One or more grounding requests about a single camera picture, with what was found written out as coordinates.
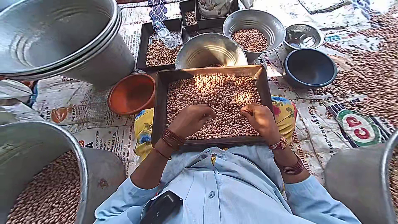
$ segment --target plastic water bottle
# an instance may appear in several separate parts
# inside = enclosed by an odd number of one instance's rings
[[[152,18],[152,27],[167,48],[173,49],[177,46],[176,40],[162,21]]]

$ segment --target yellow floral cloth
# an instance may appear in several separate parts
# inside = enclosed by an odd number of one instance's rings
[[[296,105],[283,97],[272,96],[271,98],[275,121],[279,132],[291,143],[297,118]],[[137,139],[135,154],[140,156],[140,160],[144,160],[152,150],[150,137],[152,133],[153,115],[153,108],[142,110],[134,121],[134,133],[135,139]]]

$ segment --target shirt pocket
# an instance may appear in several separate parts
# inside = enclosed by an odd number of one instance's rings
[[[170,181],[166,187],[163,188],[162,192],[156,195],[154,198],[149,200],[145,205],[141,213],[141,219],[144,217],[145,213],[148,211],[150,205],[162,194],[167,191],[171,191],[182,200],[187,199],[189,190],[193,184],[193,174],[189,170],[183,170],[178,174],[172,181]]]

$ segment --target small tray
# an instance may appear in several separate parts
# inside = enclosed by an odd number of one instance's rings
[[[231,8],[227,12],[227,14],[223,17],[219,18],[211,18],[206,19],[202,14],[199,12],[198,2],[195,0],[195,13],[196,13],[196,20],[198,21],[199,29],[207,29],[207,28],[214,28],[223,26],[225,19],[232,14],[234,11],[239,10],[238,0],[234,0],[232,2]]]
[[[181,13],[182,26],[188,33],[199,30],[198,24],[187,26],[187,22],[185,20],[186,12],[191,10],[195,12],[195,1],[196,0],[186,0],[179,2],[179,11]]]
[[[180,41],[182,42],[182,28],[181,28],[181,19],[172,19],[172,20],[163,20],[164,25],[169,29],[169,31],[179,31]],[[140,49],[138,50],[137,56],[137,65],[138,69],[144,71],[154,71],[154,70],[163,70],[163,69],[174,69],[174,63],[170,65],[159,65],[147,67],[145,63],[146,52],[148,50],[148,42],[149,37],[154,33],[152,22],[145,23],[141,28],[141,37],[140,37]]]
[[[193,76],[206,75],[207,73],[255,77],[257,90],[261,98],[261,104],[266,105],[272,111],[272,100],[268,86],[267,70],[262,65],[159,71],[156,77],[155,111],[151,136],[152,143],[156,143],[159,140],[166,127],[166,105],[169,83],[179,79],[189,79]],[[180,150],[201,151],[212,146],[224,148],[255,144],[265,144],[265,141],[261,136],[237,136],[220,139],[187,140],[185,145],[180,147]]]

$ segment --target terracotta bowl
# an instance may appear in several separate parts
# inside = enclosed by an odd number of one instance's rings
[[[155,80],[144,73],[121,79],[108,95],[108,107],[120,115],[131,115],[154,107]]]

